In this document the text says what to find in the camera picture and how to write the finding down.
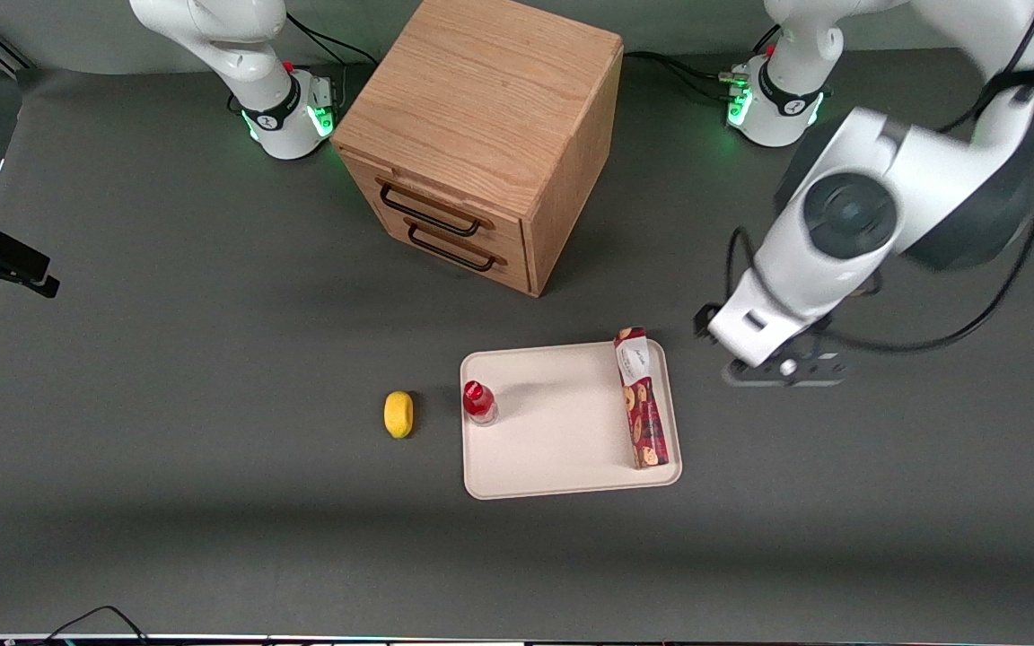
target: small plastic bottle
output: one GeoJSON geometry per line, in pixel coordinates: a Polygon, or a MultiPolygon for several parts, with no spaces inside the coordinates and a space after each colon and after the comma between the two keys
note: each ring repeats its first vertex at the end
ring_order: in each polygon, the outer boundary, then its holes
{"type": "Polygon", "coordinates": [[[468,381],[460,402],[477,426],[489,426],[497,421],[497,400],[493,397],[493,392],[484,384],[468,381]]]}

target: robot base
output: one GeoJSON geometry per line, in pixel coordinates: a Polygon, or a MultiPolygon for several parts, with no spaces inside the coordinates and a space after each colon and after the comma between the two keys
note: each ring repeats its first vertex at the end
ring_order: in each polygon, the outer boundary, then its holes
{"type": "Polygon", "coordinates": [[[295,160],[312,153],[330,137],[336,124],[330,80],[313,76],[306,70],[294,70],[291,76],[301,86],[301,98],[279,130],[264,130],[242,115],[251,139],[271,158],[279,160],[295,160]]]}
{"type": "MultiPolygon", "coordinates": [[[[764,55],[752,58],[747,63],[733,66],[733,73],[746,73],[750,74],[750,79],[755,79],[760,66],[766,60],[767,57],[764,55]]],[[[760,90],[759,83],[751,83],[741,97],[736,98],[730,106],[727,123],[741,131],[754,144],[781,148],[795,144],[796,140],[804,134],[804,130],[816,122],[817,111],[820,110],[822,101],[824,94],[821,93],[811,105],[804,105],[804,101],[799,101],[799,113],[785,116],[780,114],[777,103],[760,90]]]]}

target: gray wall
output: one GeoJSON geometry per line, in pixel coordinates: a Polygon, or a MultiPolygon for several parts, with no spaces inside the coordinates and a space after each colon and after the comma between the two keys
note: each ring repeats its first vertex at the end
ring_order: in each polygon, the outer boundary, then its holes
{"type": "MultiPolygon", "coordinates": [[[[743,50],[770,25],[759,0],[522,1],[620,33],[630,50],[669,54],[743,50]]],[[[310,28],[381,58],[419,0],[287,0],[286,4],[310,28]]],[[[944,45],[942,37],[906,7],[849,18],[841,26],[854,50],[944,45]]],[[[141,26],[126,0],[0,0],[0,31],[45,68],[97,73],[202,69],[196,58],[141,26]]],[[[275,41],[275,49],[299,63],[325,60],[292,25],[275,41]]],[[[357,60],[353,54],[345,57],[357,60]]]]}

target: wooden cabinet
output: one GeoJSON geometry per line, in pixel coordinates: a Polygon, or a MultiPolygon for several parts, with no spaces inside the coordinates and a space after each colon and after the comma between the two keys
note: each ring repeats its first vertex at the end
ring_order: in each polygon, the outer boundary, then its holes
{"type": "Polygon", "coordinates": [[[386,232],[540,296],[609,156],[621,39],[510,0],[425,0],[333,145],[386,232]]]}

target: cabinet top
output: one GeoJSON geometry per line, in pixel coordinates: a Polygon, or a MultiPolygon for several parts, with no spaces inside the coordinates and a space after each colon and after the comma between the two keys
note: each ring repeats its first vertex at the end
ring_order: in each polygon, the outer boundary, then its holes
{"type": "Polygon", "coordinates": [[[333,134],[342,151],[521,217],[622,52],[510,0],[425,0],[333,134]]]}

